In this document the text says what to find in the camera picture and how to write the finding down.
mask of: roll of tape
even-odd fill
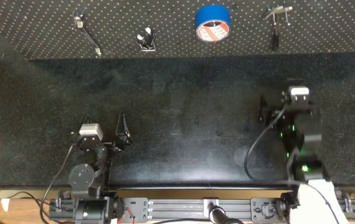
[[[224,6],[212,5],[201,8],[196,16],[196,34],[206,42],[217,42],[229,36],[230,15]]]

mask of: green led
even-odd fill
[[[307,165],[303,165],[302,166],[302,171],[303,172],[307,172],[309,170],[308,166]]]

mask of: blue tape roll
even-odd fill
[[[198,10],[196,35],[206,42],[225,39],[231,32],[229,10],[224,6],[212,5]]]

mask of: metal tool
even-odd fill
[[[278,42],[279,42],[279,36],[280,36],[280,22],[279,22],[279,15],[280,14],[285,14],[285,19],[287,21],[288,25],[291,25],[290,22],[288,21],[288,12],[291,12],[293,10],[292,6],[277,6],[273,8],[268,7],[268,11],[263,17],[264,19],[269,18],[270,16],[273,17],[273,24],[275,26],[275,33],[273,34],[273,39],[272,39],[272,50],[278,50]]]
[[[100,47],[96,43],[95,39],[87,32],[86,28],[83,26],[83,12],[75,12],[73,15],[73,21],[75,23],[75,26],[78,27],[78,29],[85,34],[85,37],[90,41],[91,44],[95,46],[95,51],[98,56],[102,56],[102,51],[100,50]]]
[[[145,36],[138,34],[137,39],[138,39],[138,45],[140,46],[140,50],[142,52],[153,52],[156,50],[155,43],[154,43],[155,33],[150,27],[146,28]]]

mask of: black tabletop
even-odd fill
[[[113,156],[110,186],[256,187],[245,153],[264,126],[260,95],[276,102],[306,85],[323,109],[318,154],[332,180],[355,185],[355,54],[121,60],[0,59],[0,187],[44,188],[88,113],[105,139],[125,112],[133,145]],[[68,186],[74,151],[56,187]],[[273,131],[249,158],[258,179],[285,177]]]

